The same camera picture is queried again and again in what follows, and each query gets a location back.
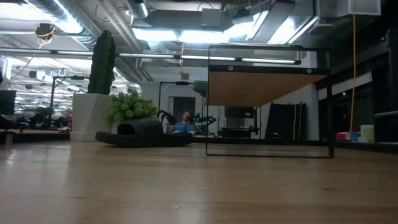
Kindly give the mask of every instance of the hanging cable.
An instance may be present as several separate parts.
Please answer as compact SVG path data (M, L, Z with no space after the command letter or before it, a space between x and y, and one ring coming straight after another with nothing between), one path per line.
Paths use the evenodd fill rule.
M51 31L51 32L49 32L49 33L45 36L45 40L47 40L48 37L50 37L50 36L52 35L52 33L54 32L54 30ZM45 45L45 44L40 44L39 49L41 49L44 45ZM21 68L21 70L20 70L16 75L14 75L14 77L10 78L10 80L8 80L8 82L6 82L5 85L7 85L7 84L10 83L11 81L15 80L16 78L18 78L18 77L25 71L25 69L29 66L29 64L32 62L32 60L33 60L33 58L35 58L35 56L36 56L36 54L33 54L32 58Z
M46 39L48 39L50 37L50 35L52 35L55 32L55 28L51 30L51 32L47 33L47 34L38 34L37 33L37 27L35 28L35 34L37 37L45 37Z
M199 4L199 6L198 6L197 11L199 11L199 8L200 8L200 6L201 6L203 3L206 3L206 4L209 5L212 9L214 9L214 7L213 7L209 2L207 2L207 1L202 1L202 2Z
M95 10L94 10L94 16L95 16L95 19L97 20L97 22L110 22L110 21L106 20L107 19L106 16L104 19L98 19L97 10L98 10L98 5L95 6Z
M353 54L354 54L354 78L353 78L353 97L351 99L351 119L349 121L349 139L353 133L353 120L354 120L354 100L355 100L355 82L356 82L356 0L354 0L353 10Z

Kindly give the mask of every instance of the ceiling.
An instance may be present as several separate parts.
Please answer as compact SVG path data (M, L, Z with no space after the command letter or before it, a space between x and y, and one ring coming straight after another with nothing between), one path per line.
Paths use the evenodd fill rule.
M118 52L152 54L208 55L210 44L223 42L328 47L336 39L352 34L352 16L336 9L338 0L148 0L145 2L149 14L145 18L131 16L134 12L130 12L125 0L38 2L8 0L0 3L0 47L39 48L43 40L36 37L34 29L40 23L57 27L55 35L42 46L43 49L91 51L100 32L108 30L113 34ZM135 10L135 0L131 2ZM48 6L62 9L63 17L52 12ZM374 18L375 15L361 16L358 24L365 26ZM331 24L331 28L321 34L309 34L317 24ZM212 54L222 56L231 55L231 52L216 50ZM258 56L254 50L242 54L245 57ZM280 53L267 53L262 57L270 55L274 58L290 57ZM52 76L58 73L66 72L65 77L79 75L88 78L90 75L90 58L33 58L26 66L33 55L3 57L12 63L11 89L17 90L23 98L17 109L23 108L24 103L31 105L32 101L48 106ZM206 66L206 61L199 60L119 58L116 61L113 92L126 92L128 88L137 88L137 84L142 82L178 81L181 80L180 71L189 73L191 81L207 80ZM44 78L31 78L31 71L44 74ZM58 104L59 108L66 110L65 107L72 106L68 97L76 92L86 92L88 80L67 78L64 83L57 81L57 84L55 100L62 102Z

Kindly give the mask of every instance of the fluorescent light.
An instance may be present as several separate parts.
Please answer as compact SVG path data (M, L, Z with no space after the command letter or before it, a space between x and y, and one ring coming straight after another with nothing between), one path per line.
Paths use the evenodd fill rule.
M296 33L288 43L293 43L297 38L299 38L307 29L309 29L316 21L318 21L318 16L315 16L303 29Z
M75 91L80 91L80 88L76 87L76 86L67 86L67 88L69 88L71 90L75 90Z
M251 31L253 24L254 22L243 22L233 25L231 28L225 30L223 35L227 41L231 38L243 37Z
M60 61L75 68L91 68L93 64L93 61L88 59L60 59Z
M267 44L285 44L294 35L294 28L295 24L293 19L288 17L275 31Z
M223 60L223 61L233 62L233 61L235 61L235 58L234 57L210 57L210 60Z
M32 20L32 18L35 18L38 21L47 21L50 19L48 14L39 12L27 4L0 3L0 14L2 18L13 18L27 21Z
M93 56L92 52L75 52L69 50L59 50L58 54Z
M122 76L116 67L113 68L113 72L118 74L118 77Z
M196 60L207 60L208 56L199 56L199 55L181 55L181 59L196 59Z
M60 84L64 84L64 85L70 85L70 83L66 82L66 81L61 81L59 79L56 80L57 82L59 82Z
M295 60L280 60L280 59L266 59L266 58L242 58L242 62L258 62L258 63L285 63L295 64Z
M180 41L197 44L217 44L228 40L225 40L222 32L185 30L181 33Z
M120 53L120 57L139 57L139 58L174 58L174 55L162 55L162 54L129 54Z
M174 30L158 29L132 29L139 40L145 41L176 41L177 35Z
M268 15L269 11L264 11L261 14L257 13L253 16L254 19L254 24L253 27L251 29L251 31L248 33L248 35L246 36L246 40L252 39L254 37L254 35L257 33L257 31L260 29L261 24L264 22L264 20L266 19L267 15Z
M30 92L18 92L17 95L32 95L32 96L51 96L51 93L30 93ZM54 93L54 96L73 96L71 93Z

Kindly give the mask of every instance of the person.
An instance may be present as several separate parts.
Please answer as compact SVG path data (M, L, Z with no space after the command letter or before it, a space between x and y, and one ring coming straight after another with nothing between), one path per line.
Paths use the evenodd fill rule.
M192 114L186 111L182 115L182 121L175 123L172 133L193 133L195 131L195 124L192 122Z

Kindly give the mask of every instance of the potted plant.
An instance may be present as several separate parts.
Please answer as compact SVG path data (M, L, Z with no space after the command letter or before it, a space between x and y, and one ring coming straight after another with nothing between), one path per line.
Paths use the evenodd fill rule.
M46 119L49 118L49 116L54 114L54 109L51 107L46 107L46 108L42 108L39 113L41 115L43 115Z
M94 47L88 93L73 95L72 141L95 141L96 132L111 129L105 116L111 106L109 93L115 59L114 39L110 32L105 31Z
M131 94L119 93L118 96L111 96L111 99L112 104L106 119L113 124L112 133L114 134L121 123L156 116L157 108L153 101L141 98L137 91L133 91Z

